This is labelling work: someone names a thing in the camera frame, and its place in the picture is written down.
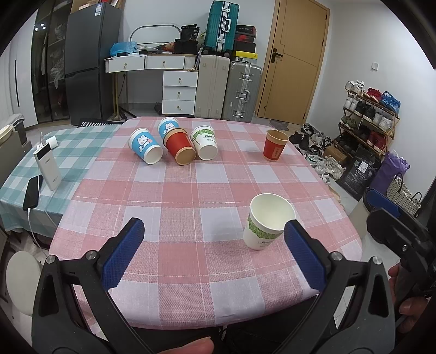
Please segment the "left hand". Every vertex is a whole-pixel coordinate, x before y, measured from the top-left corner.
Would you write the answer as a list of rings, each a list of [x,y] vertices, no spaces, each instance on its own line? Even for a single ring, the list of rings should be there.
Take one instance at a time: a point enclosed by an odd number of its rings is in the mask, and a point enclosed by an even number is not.
[[[210,337],[198,339],[182,347],[165,350],[160,354],[212,354],[214,343]]]

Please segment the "right hand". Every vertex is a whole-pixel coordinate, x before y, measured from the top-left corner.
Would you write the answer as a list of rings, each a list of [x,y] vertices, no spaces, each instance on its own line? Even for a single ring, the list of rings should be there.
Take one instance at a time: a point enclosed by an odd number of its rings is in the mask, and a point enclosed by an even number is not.
[[[416,332],[417,334],[435,334],[435,297],[428,300],[425,297],[411,297],[404,300],[398,309],[404,317],[398,325],[402,335]]]

